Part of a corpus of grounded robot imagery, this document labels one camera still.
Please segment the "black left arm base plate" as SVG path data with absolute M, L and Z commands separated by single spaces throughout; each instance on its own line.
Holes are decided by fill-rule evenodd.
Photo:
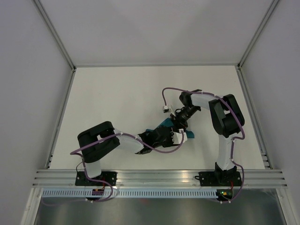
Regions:
M 102 172 L 95 178 L 88 179 L 85 172 L 77 172 L 75 186 L 115 186 L 117 181 L 116 172 Z

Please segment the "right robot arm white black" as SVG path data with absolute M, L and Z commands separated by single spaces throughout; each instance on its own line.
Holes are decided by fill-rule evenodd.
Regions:
M 242 178 L 237 171 L 239 165 L 233 159 L 234 141 L 243 140 L 245 120 L 234 97 L 229 94 L 217 97 L 200 90 L 182 91 L 179 100 L 184 105 L 172 116 L 172 122 L 179 128 L 187 129 L 188 120 L 201 109 L 210 112 L 214 130 L 218 134 L 218 157 L 215 170 L 199 172 L 195 179 L 202 187 L 241 186 Z

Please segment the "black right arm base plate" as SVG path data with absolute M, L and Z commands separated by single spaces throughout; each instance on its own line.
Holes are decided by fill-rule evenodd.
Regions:
M 199 172 L 195 179 L 200 182 L 201 187 L 239 187 L 242 178 L 239 172 L 232 174 L 217 175 L 215 172 Z

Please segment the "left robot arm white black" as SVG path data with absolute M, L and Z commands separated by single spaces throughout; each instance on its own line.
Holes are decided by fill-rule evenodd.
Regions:
M 80 148 L 92 144 L 100 139 L 121 133 L 115 129 L 111 122 L 105 121 L 92 128 L 81 132 L 77 136 Z M 132 150 L 136 154 L 148 154 L 151 148 L 176 146 L 173 140 L 171 127 L 159 126 L 154 130 L 147 129 L 137 135 L 137 141 L 129 136 L 114 136 L 91 147 L 82 150 L 84 167 L 86 169 L 86 180 L 93 186 L 102 181 L 102 170 L 100 159 L 115 149 Z

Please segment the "teal cloth napkin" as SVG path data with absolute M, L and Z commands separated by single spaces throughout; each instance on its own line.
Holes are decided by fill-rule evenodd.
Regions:
M 187 138 L 194 138 L 195 137 L 195 135 L 192 131 L 187 130 L 187 128 L 188 128 L 188 123 L 187 122 L 185 122 L 185 124 L 182 124 L 182 123 L 178 122 L 177 120 L 174 120 L 173 118 L 166 118 L 164 121 L 162 121 L 157 126 L 157 128 L 159 128 L 161 126 L 164 126 L 164 127 L 167 127 L 167 128 L 174 128 L 175 130 L 184 129 L 184 131 L 187 134 Z

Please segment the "aluminium frame rail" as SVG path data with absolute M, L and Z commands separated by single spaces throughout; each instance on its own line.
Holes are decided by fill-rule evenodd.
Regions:
M 115 185 L 124 188 L 196 188 L 197 170 L 117 170 Z M 245 170 L 245 188 L 287 188 L 281 170 Z M 75 186 L 76 170 L 38 170 L 34 187 L 68 188 Z

